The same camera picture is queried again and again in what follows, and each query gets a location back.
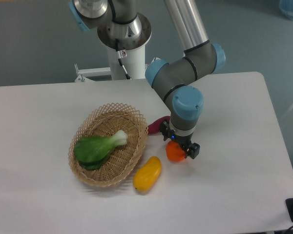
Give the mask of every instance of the yellow mango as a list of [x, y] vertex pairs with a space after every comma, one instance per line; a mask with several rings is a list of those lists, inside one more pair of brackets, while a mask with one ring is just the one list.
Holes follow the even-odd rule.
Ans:
[[137, 171], [133, 177], [133, 186], [139, 192], [148, 191], [162, 170], [162, 164], [157, 156], [152, 156], [150, 159]]

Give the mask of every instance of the white bracket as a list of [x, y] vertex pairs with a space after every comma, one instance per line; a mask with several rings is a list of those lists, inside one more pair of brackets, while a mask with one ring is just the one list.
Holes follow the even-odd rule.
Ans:
[[91, 79], [88, 79], [87, 77], [100, 77], [100, 76], [109, 76], [111, 75], [111, 69], [109, 67], [102, 67], [102, 68], [92, 68], [92, 69], [82, 69], [79, 70], [77, 64], [75, 64], [75, 70], [77, 78], [75, 79], [75, 82], [89, 82], [94, 81]]

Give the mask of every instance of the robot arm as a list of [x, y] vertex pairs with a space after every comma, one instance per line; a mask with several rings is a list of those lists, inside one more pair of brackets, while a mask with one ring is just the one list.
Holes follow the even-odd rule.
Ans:
[[165, 0], [177, 30], [185, 56], [168, 64], [156, 60], [146, 70], [146, 78], [171, 111], [170, 122], [164, 121], [160, 131], [164, 140], [179, 143], [186, 156], [195, 158], [200, 146], [191, 142], [198, 118], [203, 110], [203, 95], [188, 86], [211, 74], [225, 63], [225, 53], [211, 44], [194, 0]]
[[[200, 146], [191, 137], [204, 99], [189, 84], [222, 67], [226, 58], [220, 45], [210, 43], [194, 0], [164, 1], [185, 56], [171, 64], [155, 60], [145, 77], [171, 111], [170, 122], [164, 121], [160, 127], [164, 140], [177, 142], [186, 157], [194, 159]], [[149, 22], [137, 13], [135, 0], [72, 0], [70, 7], [87, 28], [98, 27], [99, 38], [110, 48], [130, 50], [150, 37]]]

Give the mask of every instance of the gray floor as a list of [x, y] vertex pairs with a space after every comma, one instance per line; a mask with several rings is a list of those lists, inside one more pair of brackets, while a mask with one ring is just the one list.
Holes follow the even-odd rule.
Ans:
[[[219, 73], [262, 73], [280, 119], [293, 102], [293, 21], [281, 14], [279, 1], [196, 2], [209, 39], [226, 51], [227, 63]], [[0, 2], [0, 86], [72, 82], [74, 63], [80, 69], [108, 66], [96, 31], [81, 32], [67, 3]], [[139, 0], [138, 7], [152, 24], [146, 61], [179, 59], [182, 47], [164, 2]], [[293, 114], [280, 124], [293, 165]]]

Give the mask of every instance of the wicker basket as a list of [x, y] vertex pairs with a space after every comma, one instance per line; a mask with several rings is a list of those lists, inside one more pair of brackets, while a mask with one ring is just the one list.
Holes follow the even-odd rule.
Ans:
[[[74, 147], [81, 137], [111, 136], [118, 130], [128, 135], [127, 144], [116, 147], [100, 169], [88, 171], [79, 165]], [[75, 134], [68, 152], [69, 165], [82, 182], [106, 187], [124, 180], [139, 161], [147, 142], [147, 123], [135, 108], [122, 103], [107, 104], [92, 112]]]

